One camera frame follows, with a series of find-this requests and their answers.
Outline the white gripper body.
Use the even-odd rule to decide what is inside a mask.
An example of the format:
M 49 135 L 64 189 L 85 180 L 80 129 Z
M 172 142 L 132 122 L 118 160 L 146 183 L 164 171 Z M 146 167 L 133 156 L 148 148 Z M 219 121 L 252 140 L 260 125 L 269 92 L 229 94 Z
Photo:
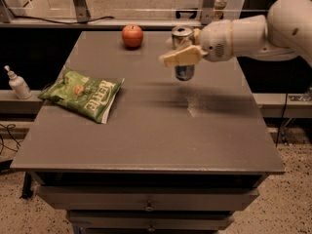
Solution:
M 228 19 L 213 21 L 200 32 L 200 46 L 206 52 L 204 59 L 211 62 L 232 58 L 232 22 Z

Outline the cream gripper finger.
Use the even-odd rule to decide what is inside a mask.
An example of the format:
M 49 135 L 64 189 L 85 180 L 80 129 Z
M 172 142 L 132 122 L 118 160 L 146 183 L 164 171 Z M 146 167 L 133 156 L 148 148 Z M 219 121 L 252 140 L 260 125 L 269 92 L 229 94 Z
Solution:
M 161 55 L 159 56 L 159 61 L 166 67 L 195 65 L 207 54 L 208 52 L 201 46 L 191 45 Z
M 191 45 L 199 46 L 200 29 L 193 27 L 175 27 L 167 40 L 168 48 L 186 48 Z

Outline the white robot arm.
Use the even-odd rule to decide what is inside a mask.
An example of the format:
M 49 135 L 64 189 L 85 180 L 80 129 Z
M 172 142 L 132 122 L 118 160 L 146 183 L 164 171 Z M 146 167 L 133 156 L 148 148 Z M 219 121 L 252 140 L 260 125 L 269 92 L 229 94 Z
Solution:
M 233 57 L 279 61 L 296 57 L 312 65 L 312 0 L 277 0 L 263 16 L 213 21 L 161 55 L 167 67 Z

